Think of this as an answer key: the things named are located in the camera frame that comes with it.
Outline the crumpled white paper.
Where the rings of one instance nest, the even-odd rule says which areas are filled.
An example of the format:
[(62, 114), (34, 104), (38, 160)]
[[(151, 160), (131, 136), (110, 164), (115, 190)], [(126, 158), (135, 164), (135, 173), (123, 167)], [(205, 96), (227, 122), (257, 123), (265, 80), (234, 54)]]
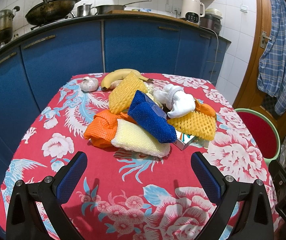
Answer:
[(161, 109), (164, 108), (166, 105), (166, 95), (167, 92), (164, 91), (163, 88), (161, 87), (155, 87), (152, 84), (145, 83), (145, 86), (148, 90), (146, 93), (147, 96), (154, 102), (156, 103)]

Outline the ginger root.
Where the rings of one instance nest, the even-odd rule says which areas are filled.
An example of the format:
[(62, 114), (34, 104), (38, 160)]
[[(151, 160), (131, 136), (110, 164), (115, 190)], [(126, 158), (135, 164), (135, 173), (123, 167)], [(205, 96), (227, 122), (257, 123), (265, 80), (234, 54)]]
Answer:
[(115, 80), (110, 84), (109, 89), (115, 89), (120, 83), (122, 82), (122, 80)]

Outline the dark rice cooker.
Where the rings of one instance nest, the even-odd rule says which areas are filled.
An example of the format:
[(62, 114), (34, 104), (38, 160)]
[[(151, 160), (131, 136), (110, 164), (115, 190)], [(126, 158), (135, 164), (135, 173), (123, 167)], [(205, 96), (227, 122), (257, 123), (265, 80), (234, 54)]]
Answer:
[(215, 8), (208, 8), (205, 10), (205, 15), (200, 19), (200, 27), (210, 29), (217, 35), (220, 34), (223, 19), (222, 12)]

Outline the small white card box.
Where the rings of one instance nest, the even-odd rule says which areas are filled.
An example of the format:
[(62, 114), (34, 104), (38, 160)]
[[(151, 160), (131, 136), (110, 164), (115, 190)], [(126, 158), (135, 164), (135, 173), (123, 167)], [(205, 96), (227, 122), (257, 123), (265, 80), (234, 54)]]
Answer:
[(176, 131), (177, 139), (175, 142), (173, 142), (174, 146), (176, 146), (178, 149), (183, 151), (187, 148), (195, 139), (196, 136), (185, 134), (183, 132)]

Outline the wooden door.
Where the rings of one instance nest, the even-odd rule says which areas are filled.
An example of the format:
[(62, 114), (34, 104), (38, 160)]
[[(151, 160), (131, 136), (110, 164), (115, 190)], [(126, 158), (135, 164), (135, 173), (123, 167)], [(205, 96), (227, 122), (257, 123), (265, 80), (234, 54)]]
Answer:
[(286, 137), (286, 0), (257, 0), (250, 62), (233, 106), (263, 114)]

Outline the small orange knotted bag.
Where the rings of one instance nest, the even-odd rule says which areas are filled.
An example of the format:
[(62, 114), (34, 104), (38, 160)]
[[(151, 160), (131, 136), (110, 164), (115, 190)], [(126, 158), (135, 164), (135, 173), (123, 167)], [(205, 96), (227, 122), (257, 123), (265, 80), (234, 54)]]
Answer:
[(195, 99), (195, 105), (195, 111), (216, 118), (216, 112), (210, 105), (206, 103), (200, 103), (197, 99)]

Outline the small steel kettle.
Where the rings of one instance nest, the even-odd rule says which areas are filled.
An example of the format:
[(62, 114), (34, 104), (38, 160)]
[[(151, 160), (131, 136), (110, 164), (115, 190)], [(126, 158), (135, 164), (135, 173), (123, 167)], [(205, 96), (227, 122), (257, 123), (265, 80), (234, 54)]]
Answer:
[(97, 10), (92, 4), (83, 3), (77, 7), (77, 17), (93, 16), (96, 14)]

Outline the red green plastic basin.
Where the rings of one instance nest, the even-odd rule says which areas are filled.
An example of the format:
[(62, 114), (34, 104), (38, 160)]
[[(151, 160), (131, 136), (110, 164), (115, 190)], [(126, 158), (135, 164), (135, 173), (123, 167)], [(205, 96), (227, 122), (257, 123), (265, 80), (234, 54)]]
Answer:
[(281, 142), (274, 124), (263, 114), (247, 108), (237, 108), (245, 126), (256, 142), (267, 166), (280, 154)]

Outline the yellow foam fruit net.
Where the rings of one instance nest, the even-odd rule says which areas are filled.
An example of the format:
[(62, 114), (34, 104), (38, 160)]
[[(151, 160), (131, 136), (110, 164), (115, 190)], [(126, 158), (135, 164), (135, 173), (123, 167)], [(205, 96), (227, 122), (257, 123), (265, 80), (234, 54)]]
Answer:
[(134, 72), (130, 72), (123, 81), (109, 94), (109, 110), (119, 114), (130, 107), (136, 91), (147, 93), (148, 89)]

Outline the white garlic bulb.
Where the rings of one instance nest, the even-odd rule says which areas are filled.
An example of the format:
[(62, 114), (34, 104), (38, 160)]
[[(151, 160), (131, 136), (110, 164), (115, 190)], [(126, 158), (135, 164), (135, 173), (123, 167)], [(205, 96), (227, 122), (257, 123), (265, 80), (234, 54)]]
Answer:
[(93, 92), (99, 88), (99, 81), (94, 77), (84, 77), (80, 84), (80, 88), (83, 92)]

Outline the white knotted sock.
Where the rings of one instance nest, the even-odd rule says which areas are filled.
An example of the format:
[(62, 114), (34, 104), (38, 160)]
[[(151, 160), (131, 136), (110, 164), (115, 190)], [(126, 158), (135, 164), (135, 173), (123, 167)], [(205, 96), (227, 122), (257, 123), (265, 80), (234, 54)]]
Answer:
[(153, 97), (167, 107), (167, 116), (170, 119), (181, 118), (196, 108), (194, 97), (186, 94), (183, 87), (173, 84), (167, 84), (163, 89), (154, 91)]

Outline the cream yellow sponge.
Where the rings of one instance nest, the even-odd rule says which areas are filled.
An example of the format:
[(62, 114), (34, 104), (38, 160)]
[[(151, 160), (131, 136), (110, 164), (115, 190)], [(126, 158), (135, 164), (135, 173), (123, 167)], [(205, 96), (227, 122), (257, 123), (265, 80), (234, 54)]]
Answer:
[(111, 140), (113, 146), (158, 158), (170, 153), (170, 144), (160, 143), (139, 125), (123, 119), (118, 119), (117, 122), (115, 137)]

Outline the steel frying pan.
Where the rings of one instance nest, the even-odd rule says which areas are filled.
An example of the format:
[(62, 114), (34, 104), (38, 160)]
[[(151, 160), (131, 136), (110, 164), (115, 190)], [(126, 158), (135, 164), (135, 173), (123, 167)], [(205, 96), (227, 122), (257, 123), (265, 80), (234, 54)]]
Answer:
[(121, 10), (124, 11), (125, 7), (127, 5), (132, 5), (135, 3), (145, 3), (145, 2), (151, 2), (151, 0), (143, 0), (143, 1), (135, 1), (135, 2), (131, 2), (131, 3), (127, 3), (127, 4), (106, 4), (106, 5), (99, 5), (96, 6), (96, 14), (97, 15), (103, 15), (103, 14), (107, 14), (110, 11), (113, 10)]

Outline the blue mesh sponge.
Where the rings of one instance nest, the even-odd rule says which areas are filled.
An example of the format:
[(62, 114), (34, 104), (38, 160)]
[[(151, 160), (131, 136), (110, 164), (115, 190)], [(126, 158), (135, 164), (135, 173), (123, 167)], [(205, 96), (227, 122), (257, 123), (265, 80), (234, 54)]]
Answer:
[(167, 123), (165, 112), (142, 91), (135, 92), (128, 115), (159, 143), (172, 143), (177, 140), (176, 130)]

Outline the white electric kettle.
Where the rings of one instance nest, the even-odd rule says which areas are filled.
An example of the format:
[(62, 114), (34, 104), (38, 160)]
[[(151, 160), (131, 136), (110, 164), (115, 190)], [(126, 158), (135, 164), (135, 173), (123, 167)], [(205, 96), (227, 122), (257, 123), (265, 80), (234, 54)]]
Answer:
[(200, 19), (205, 16), (205, 6), (200, 0), (182, 0), (180, 19), (200, 24)]

